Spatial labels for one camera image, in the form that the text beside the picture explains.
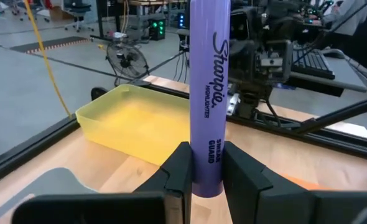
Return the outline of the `orange translucent tray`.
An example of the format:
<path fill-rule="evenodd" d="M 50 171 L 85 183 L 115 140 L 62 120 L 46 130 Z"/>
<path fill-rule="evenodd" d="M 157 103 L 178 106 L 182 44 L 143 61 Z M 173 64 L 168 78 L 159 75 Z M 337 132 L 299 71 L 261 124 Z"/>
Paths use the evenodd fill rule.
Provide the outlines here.
<path fill-rule="evenodd" d="M 325 186 L 322 186 L 322 185 L 319 185 L 319 184 L 316 184 L 316 183 L 313 183 L 313 182 L 309 182 L 309 181 L 306 181 L 306 180 L 302 180 L 302 179 L 299 179 L 299 178 L 296 178 L 296 177 L 292 177 L 292 176 L 289 176 L 289 175 L 286 175 L 286 174 L 280 174 L 282 177 L 286 178 L 287 180 L 307 189 L 307 190 L 333 190 L 329 187 L 325 187 Z"/>

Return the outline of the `black computer tower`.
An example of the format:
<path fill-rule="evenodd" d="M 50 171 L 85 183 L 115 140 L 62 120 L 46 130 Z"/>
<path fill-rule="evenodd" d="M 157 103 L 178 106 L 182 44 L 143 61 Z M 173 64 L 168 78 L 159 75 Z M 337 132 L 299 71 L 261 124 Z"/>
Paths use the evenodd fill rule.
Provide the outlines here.
<path fill-rule="evenodd" d="M 165 39 L 165 19 L 149 20 L 149 37 L 154 41 Z"/>

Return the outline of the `yellow translucent tray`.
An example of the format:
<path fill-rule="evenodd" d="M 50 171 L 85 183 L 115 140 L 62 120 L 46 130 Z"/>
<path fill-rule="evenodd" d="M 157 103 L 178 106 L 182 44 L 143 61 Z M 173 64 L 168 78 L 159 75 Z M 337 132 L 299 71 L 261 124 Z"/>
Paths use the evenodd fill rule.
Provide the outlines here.
<path fill-rule="evenodd" d="M 123 84 L 76 112 L 85 137 L 161 166 L 190 139 L 189 100 Z"/>

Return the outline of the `black office chair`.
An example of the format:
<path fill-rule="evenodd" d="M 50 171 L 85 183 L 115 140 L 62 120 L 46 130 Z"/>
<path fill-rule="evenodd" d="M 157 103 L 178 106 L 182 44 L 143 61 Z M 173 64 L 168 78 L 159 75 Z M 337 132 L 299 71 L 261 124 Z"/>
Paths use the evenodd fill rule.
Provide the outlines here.
<path fill-rule="evenodd" d="M 62 1 L 62 11 L 73 16 L 73 22 L 64 26 L 65 30 L 72 27 L 76 32 L 80 32 L 83 29 L 88 29 L 94 31 L 94 28 L 88 25 L 84 21 L 85 14 L 91 11 L 91 5 L 83 3 L 83 0 L 63 0 Z"/>

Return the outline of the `black floor fan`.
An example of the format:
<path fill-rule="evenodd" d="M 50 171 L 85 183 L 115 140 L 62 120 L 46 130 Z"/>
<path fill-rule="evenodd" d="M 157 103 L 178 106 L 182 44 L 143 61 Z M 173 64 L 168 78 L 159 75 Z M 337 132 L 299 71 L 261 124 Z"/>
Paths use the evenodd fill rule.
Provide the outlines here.
<path fill-rule="evenodd" d="M 110 42 L 106 47 L 106 60 L 115 74 L 115 86 L 118 86 L 121 80 L 130 82 L 149 74 L 145 56 L 131 42 Z"/>

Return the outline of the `black striped floor mat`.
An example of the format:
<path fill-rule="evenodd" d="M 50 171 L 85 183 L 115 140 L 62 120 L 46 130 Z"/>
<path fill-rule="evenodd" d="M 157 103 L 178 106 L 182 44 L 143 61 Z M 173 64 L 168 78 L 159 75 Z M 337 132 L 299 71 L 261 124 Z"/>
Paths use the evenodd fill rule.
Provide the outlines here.
<path fill-rule="evenodd" d="M 66 47 L 73 44 L 80 44 L 84 42 L 88 42 L 89 39 L 83 38 L 83 37 L 65 37 L 61 39 L 54 39 L 54 40 L 46 40 L 43 41 L 43 47 L 45 50 L 55 49 L 59 47 Z M 40 52 L 41 48 L 38 42 L 31 43 L 31 44 L 25 44 L 25 45 L 18 45 L 15 47 L 11 47 L 11 50 L 14 50 L 16 52 L 22 52 L 25 54 L 34 54 L 36 52 Z"/>

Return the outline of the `black computer keyboard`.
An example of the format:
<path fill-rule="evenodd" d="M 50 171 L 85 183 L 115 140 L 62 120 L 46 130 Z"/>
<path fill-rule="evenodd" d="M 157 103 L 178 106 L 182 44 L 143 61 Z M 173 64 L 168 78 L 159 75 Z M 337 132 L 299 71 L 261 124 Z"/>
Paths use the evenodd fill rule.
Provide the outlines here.
<path fill-rule="evenodd" d="M 306 53 L 306 50 L 294 50 L 292 54 L 292 71 L 314 77 L 334 80 L 335 74 L 327 59 L 318 49 Z"/>

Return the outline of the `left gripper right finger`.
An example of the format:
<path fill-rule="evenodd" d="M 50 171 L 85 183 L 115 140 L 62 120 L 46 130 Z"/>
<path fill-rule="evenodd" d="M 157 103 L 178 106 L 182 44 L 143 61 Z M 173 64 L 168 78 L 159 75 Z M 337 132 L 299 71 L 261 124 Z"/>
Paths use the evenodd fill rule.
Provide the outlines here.
<path fill-rule="evenodd" d="M 223 185 L 233 224 L 367 224 L 367 192 L 307 190 L 229 141 Z"/>

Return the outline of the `black aluminium frame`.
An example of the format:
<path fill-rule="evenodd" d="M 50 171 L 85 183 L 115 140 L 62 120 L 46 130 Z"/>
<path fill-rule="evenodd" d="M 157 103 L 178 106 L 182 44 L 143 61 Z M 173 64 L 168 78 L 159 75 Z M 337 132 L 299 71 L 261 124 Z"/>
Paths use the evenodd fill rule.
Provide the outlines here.
<path fill-rule="evenodd" d="M 229 116 L 226 138 L 285 178 L 308 189 L 367 190 L 367 131 L 337 123 L 335 139 L 292 136 Z M 70 169 L 100 192 L 129 192 L 157 166 L 85 139 L 76 120 L 65 118 L 0 156 L 0 193 L 14 194 L 44 172 Z"/>

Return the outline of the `grey keyboard desk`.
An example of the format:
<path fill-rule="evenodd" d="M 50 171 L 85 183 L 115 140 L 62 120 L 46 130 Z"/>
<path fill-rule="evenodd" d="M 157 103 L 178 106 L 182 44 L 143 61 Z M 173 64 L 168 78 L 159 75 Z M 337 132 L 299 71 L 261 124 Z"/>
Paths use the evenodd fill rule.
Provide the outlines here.
<path fill-rule="evenodd" d="M 339 50 L 320 50 L 335 74 L 334 80 L 291 71 L 284 85 L 340 97 L 345 90 L 367 92 L 366 85 Z"/>

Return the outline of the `purple fat highlighter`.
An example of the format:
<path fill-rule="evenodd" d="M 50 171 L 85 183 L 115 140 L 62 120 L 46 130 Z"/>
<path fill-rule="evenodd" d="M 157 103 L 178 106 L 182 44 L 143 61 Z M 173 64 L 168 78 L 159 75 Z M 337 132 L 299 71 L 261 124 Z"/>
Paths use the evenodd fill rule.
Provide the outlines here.
<path fill-rule="evenodd" d="M 231 0 L 190 1 L 190 147 L 192 192 L 204 198 L 223 190 Z"/>

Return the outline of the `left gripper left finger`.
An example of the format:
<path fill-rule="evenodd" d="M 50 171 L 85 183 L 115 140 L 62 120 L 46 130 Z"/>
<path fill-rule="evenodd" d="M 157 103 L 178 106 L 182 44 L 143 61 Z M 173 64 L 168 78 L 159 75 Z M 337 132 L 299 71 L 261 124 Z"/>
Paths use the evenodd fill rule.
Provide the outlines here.
<path fill-rule="evenodd" d="M 192 150 L 181 142 L 135 191 L 36 196 L 20 204 L 12 224 L 190 224 Z"/>

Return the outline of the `person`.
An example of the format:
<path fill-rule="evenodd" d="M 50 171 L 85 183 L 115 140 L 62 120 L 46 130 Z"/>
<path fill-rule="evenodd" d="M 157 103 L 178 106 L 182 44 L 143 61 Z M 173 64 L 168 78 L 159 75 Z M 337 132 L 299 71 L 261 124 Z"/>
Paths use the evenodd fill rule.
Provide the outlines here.
<path fill-rule="evenodd" d="M 322 22 L 332 23 L 336 34 L 352 36 L 367 18 L 367 0 L 344 0 L 337 10 L 322 17 Z"/>

